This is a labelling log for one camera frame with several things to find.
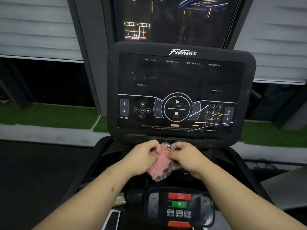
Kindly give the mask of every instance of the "hand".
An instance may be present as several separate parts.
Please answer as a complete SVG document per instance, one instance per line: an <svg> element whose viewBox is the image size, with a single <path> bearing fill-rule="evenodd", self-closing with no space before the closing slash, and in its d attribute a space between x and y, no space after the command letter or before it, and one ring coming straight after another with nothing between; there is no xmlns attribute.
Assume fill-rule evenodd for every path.
<svg viewBox="0 0 307 230"><path fill-rule="evenodd" d="M150 154L152 150L155 150L157 153ZM145 173L158 160L157 154L160 153L160 144L157 140L153 139L135 146L122 161L129 167L131 176L136 176Z"/></svg>
<svg viewBox="0 0 307 230"><path fill-rule="evenodd" d="M178 151L170 151L166 156L179 163L179 165L173 166L172 170L184 168L195 178L201 179L198 171L204 166L207 158L190 143L176 142L172 146Z"/></svg>

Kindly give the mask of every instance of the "person's right arm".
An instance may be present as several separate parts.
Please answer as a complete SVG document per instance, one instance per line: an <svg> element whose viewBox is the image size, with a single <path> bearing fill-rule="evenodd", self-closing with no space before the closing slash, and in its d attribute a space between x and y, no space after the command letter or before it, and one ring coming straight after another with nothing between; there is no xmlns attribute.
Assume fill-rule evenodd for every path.
<svg viewBox="0 0 307 230"><path fill-rule="evenodd" d="M233 230L306 230L307 227L269 203L206 158L189 143L176 142L167 157L201 179Z"/></svg>

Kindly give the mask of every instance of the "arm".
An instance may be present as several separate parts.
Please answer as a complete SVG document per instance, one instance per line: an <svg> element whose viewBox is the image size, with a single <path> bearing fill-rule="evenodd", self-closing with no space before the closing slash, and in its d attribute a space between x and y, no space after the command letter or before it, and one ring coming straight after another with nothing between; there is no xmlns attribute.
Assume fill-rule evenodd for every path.
<svg viewBox="0 0 307 230"><path fill-rule="evenodd" d="M125 158L106 169L33 230L101 230L126 182L146 172L158 159L157 155L149 154L153 148L160 153L157 140L137 145Z"/></svg>
<svg viewBox="0 0 307 230"><path fill-rule="evenodd" d="M307 229L211 162L191 144L176 142L173 146L179 151L169 152L167 157L179 162L174 169L182 167L205 183L232 229Z"/></svg>

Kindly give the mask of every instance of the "person's left arm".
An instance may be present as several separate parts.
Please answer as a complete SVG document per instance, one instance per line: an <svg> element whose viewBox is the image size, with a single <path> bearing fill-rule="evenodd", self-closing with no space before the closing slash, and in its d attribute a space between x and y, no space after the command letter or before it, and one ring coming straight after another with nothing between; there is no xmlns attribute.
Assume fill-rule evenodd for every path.
<svg viewBox="0 0 307 230"><path fill-rule="evenodd" d="M93 182L67 200L33 230L101 230L126 182L146 172L157 160L151 149L161 151L157 140L137 145L122 160L100 174Z"/></svg>

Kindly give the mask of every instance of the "person's left hand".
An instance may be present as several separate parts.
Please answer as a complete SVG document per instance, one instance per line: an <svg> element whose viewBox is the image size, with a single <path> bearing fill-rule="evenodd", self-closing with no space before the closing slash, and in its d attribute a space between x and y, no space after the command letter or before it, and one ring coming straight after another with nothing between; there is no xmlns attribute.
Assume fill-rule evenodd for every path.
<svg viewBox="0 0 307 230"><path fill-rule="evenodd" d="M125 166L128 166L131 176L145 173L157 160L157 154L150 154L155 150L157 154L161 153L161 147L156 139L138 144L123 159Z"/></svg>

